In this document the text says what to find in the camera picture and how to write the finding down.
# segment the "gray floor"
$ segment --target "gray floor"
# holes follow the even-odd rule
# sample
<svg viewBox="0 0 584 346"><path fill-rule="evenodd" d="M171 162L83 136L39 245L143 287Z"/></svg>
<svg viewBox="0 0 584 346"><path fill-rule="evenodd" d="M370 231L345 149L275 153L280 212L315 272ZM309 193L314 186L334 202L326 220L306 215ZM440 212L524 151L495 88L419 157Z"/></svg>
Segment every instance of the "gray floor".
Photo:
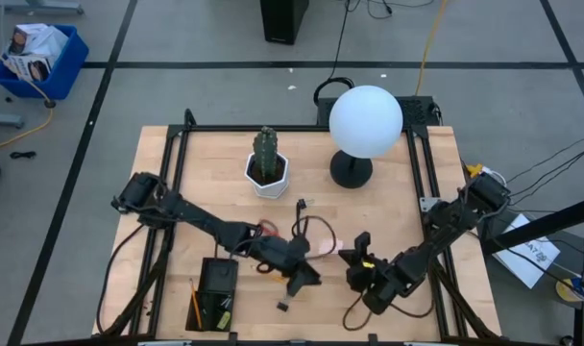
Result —
<svg viewBox="0 0 584 346"><path fill-rule="evenodd" d="M25 21L70 23L91 50L88 60L106 62L129 1L83 3L83 17L8 13L6 31ZM584 62L584 1L550 4L573 52ZM382 10L378 5L372 9ZM419 61L438 9L438 1L419 9L394 8L393 18L374 20L361 4L349 16L341 60ZM263 40L257 0L140 0L119 60L331 61L342 15L341 2L313 0L297 44L283 46ZM539 1L452 0L429 60L566 58ZM84 69L46 130L0 149L0 344L8 339L103 73ZM328 74L329 69L322 68L116 69L23 342L86 337L91 332L118 221L110 197L129 177L142 126L180 122L187 107L201 124L311 124L316 120L313 89ZM338 69L337 75L349 76L357 85L409 95L418 70ZM325 95L340 91L334 86ZM566 69L429 69L422 94L433 95L441 106L445 123L456 132L461 157L485 163L505 177L584 136L584 97ZM0 112L25 115L27 128L44 120L40 102L13 98L6 103L6 96L0 87ZM14 134L14 129L0 128L0 140ZM564 158L583 149L579 144ZM27 150L36 150L38 156L30 161L8 158L9 152ZM529 185L558 163L518 179L512 190ZM520 207L558 210L582 199L584 159ZM572 232L584 235L584 225ZM554 342L556 336L572 332L570 309L530 296L498 264L489 261L488 267L505 335Z"/></svg>

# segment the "lamp base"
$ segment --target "lamp base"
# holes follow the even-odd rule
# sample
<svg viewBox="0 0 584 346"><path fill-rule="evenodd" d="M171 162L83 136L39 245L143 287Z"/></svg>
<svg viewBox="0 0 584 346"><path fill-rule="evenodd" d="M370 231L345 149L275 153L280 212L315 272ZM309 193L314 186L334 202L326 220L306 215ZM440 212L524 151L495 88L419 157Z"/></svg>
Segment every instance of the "lamp base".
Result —
<svg viewBox="0 0 584 346"><path fill-rule="evenodd" d="M330 160L330 176L342 187L359 188L369 181L372 174L370 159L358 159L339 150Z"/></svg>

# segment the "yellow cable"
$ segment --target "yellow cable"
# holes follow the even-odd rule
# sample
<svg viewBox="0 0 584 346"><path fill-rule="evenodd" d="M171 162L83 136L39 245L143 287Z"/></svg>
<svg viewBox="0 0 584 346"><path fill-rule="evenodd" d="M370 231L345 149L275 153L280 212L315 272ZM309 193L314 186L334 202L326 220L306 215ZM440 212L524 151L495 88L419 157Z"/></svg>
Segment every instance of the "yellow cable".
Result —
<svg viewBox="0 0 584 346"><path fill-rule="evenodd" d="M418 84L416 85L416 93L415 95L418 96L420 92L420 87L423 84L423 77L425 76L425 63L426 63L426 56L428 56L428 49L430 45L433 43L433 39L435 38L435 33L437 33L437 28L439 27L439 22L442 20L442 14L444 14L444 9L446 8L446 3L448 0L442 0L442 6L439 8L439 12L437 13L437 18L433 22L433 28L430 31L430 35L426 40L425 52L423 53L423 62L420 64L420 75L418 76Z"/></svg>
<svg viewBox="0 0 584 346"><path fill-rule="evenodd" d="M42 90L41 90L39 87L37 87L37 86L36 86L34 83L32 83L31 81L27 81L27 80L25 80L25 79L21 78L21 76L18 74L18 72L17 72L17 71L14 69L14 66L12 66L12 65L11 65L11 64L10 64L10 63L9 63L9 62L6 60L6 59L4 59L4 58L3 58L1 55L0 55L0 60L1 60L1 61L4 63L4 65L5 65L5 66L6 66L6 67L7 67L7 68L8 68L8 69L9 69L9 70L12 72L12 73L14 73L14 74L16 75L16 77L17 77L17 78L19 78L19 79L21 79L21 80L23 80L23 81L27 82L27 83L28 83L30 86L32 86L32 87L33 87L33 88L34 88L34 89L35 89L35 90L36 90L36 91L37 91L37 92L38 92L40 95L42 95L42 97L44 97L44 100L46 100L47 102L51 102L51 99L49 99L49 97L48 97L48 96L47 96L47 95L44 93L44 91L42 91ZM42 125L40 125L40 126L38 126L38 127L36 127L36 128L33 128L32 130L26 131L26 132L24 132L23 134L20 134L20 135L18 135L18 136L14 136L13 138L11 138L11 139L9 139L9 140L6 140L6 141L3 141L3 142L1 142L1 143L0 143L0 148L1 148L1 147L3 147L3 146L5 146L5 145L8 145L8 144L11 144L11 143L15 142L15 141L17 141L17 140L19 140L19 139L23 138L24 136L31 135L31 134L33 134L33 133L35 133L35 132L38 132L38 131L40 131L40 130L44 129L44 128L45 128L47 125L49 125L49 123L51 122L51 120L52 120L52 119L53 119L53 109L49 109L49 116L47 117L46 121L45 121L45 122L44 122Z"/></svg>

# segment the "blue bin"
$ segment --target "blue bin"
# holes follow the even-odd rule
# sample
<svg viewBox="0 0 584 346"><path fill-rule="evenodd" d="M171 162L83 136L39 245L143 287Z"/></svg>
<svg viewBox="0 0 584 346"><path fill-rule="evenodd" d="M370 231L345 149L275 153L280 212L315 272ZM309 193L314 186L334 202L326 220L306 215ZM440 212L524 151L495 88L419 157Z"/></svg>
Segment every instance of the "blue bin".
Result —
<svg viewBox="0 0 584 346"><path fill-rule="evenodd" d="M87 58L89 48L77 34L77 28L70 25L56 25L61 32L68 36L68 41L61 50L61 54L53 65L53 70L43 82L34 84L53 100L63 100L70 93L76 81L83 62ZM2 62L0 62L0 85L17 97L43 98L32 86L19 80Z"/></svg>

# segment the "white globe lamp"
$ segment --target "white globe lamp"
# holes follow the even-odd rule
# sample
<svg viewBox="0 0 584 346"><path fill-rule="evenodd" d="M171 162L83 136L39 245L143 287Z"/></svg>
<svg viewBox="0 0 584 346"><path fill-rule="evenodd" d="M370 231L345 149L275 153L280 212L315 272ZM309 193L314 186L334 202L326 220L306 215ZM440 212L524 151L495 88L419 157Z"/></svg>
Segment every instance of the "white globe lamp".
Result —
<svg viewBox="0 0 584 346"><path fill-rule="evenodd" d="M330 176L339 185L358 188L373 174L371 158L384 155L401 136L399 102L377 86L357 86L341 95L330 111L330 135L339 149Z"/></svg>

